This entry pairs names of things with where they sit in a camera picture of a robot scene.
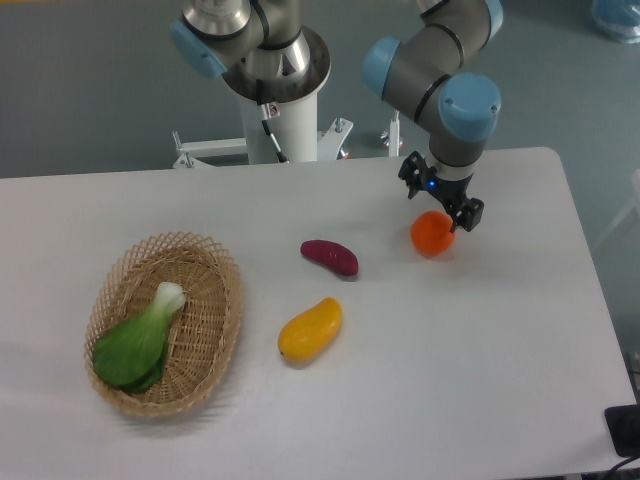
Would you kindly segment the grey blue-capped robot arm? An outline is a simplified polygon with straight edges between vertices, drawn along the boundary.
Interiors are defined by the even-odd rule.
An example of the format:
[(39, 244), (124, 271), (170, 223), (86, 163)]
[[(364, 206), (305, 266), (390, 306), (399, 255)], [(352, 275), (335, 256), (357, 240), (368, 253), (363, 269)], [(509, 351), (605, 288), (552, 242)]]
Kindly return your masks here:
[[(435, 198), (457, 229), (472, 230), (484, 205), (466, 190), (492, 135), (501, 95), (464, 63), (499, 31), (497, 1), (422, 1), (422, 29), (408, 41), (379, 39), (361, 69), (366, 87), (429, 136), (399, 176)], [(222, 78), (239, 96), (252, 163), (320, 158), (317, 95), (329, 77), (324, 40), (302, 23), (296, 1), (189, 1), (170, 28), (183, 59)]]

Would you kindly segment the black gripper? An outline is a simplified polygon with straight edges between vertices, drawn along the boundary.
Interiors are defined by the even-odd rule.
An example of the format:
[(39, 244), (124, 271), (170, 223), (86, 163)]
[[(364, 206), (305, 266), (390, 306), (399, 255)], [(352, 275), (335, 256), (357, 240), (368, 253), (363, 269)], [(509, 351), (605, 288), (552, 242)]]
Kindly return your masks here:
[(484, 213), (484, 202), (467, 197), (470, 176), (461, 180), (445, 180), (438, 177), (436, 169), (428, 168), (424, 158), (417, 151), (413, 151), (404, 159), (398, 178), (407, 186), (409, 199), (413, 199), (421, 191), (426, 191), (443, 206), (445, 212), (451, 216), (452, 233), (459, 229), (471, 232), (480, 223)]

